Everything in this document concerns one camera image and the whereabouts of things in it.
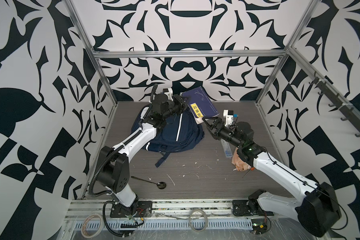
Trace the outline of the navy blue notebook yellow label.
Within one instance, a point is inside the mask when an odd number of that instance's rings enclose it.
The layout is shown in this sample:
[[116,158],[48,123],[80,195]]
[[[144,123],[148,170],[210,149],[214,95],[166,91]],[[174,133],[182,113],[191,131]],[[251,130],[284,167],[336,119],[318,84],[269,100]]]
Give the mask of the navy blue notebook yellow label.
[[203,117],[212,118],[219,115],[203,87],[188,90],[182,93],[182,97],[187,99],[189,109],[198,125],[203,123]]

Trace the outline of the navy blue student backpack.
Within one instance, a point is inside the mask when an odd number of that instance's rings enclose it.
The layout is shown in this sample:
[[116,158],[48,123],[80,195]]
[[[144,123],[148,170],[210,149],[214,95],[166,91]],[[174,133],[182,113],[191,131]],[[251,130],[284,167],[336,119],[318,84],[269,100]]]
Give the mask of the navy blue student backpack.
[[131,133],[133,135],[138,134],[138,137],[126,145],[129,150],[129,158],[132,158],[139,151],[138,147],[141,147],[142,150],[161,153],[162,158],[155,163],[158,168],[171,153],[191,150],[205,136],[203,127],[196,123],[191,111],[186,110],[180,115],[170,116],[166,120],[163,130],[148,141],[148,137],[153,135],[153,130],[143,129],[141,132],[139,131],[139,122],[148,109],[149,106],[146,105],[140,110],[131,128]]

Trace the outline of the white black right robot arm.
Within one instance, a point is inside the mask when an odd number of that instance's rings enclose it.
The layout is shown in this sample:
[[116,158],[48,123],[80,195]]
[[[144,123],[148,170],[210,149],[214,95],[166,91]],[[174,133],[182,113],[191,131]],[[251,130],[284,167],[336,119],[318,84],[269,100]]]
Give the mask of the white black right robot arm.
[[273,212],[293,219],[315,237],[323,237],[340,220],[343,207],[334,188],[317,183],[273,157],[265,147],[254,141],[254,131],[247,122],[227,127],[219,117],[203,118],[208,132],[216,140],[224,140],[237,148],[239,158],[285,188],[292,197],[286,198],[258,190],[250,199],[264,212]]

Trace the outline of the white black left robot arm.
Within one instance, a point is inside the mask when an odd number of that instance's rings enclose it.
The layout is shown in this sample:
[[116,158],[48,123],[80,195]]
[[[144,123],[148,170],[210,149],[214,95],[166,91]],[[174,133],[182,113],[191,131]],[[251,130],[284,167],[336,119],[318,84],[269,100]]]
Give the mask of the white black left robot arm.
[[138,128],[130,136],[113,147],[103,147],[88,186],[88,195],[95,198],[109,195],[124,207],[131,207],[137,201],[137,195],[129,185],[129,163],[138,151],[160,133],[167,119],[182,114],[187,108],[187,97],[169,96],[169,91],[157,94],[155,84],[150,104],[138,121]]

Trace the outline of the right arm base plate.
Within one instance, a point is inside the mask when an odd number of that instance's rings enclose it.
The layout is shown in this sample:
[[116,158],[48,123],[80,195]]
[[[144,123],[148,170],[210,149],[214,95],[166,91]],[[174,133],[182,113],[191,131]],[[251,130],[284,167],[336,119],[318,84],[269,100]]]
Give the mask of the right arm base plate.
[[258,198],[263,193],[266,191],[260,189],[251,194],[247,200],[233,200],[233,215],[236,217],[274,216],[273,212],[264,211],[258,203]]

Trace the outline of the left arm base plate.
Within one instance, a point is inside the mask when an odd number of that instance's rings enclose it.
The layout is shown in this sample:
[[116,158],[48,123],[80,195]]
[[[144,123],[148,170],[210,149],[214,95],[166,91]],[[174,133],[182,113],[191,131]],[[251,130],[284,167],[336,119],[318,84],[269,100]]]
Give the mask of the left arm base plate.
[[111,218],[123,218],[127,216],[144,217],[151,214],[153,208],[152,201],[134,201],[130,207],[125,207],[120,203],[113,203],[111,207]]

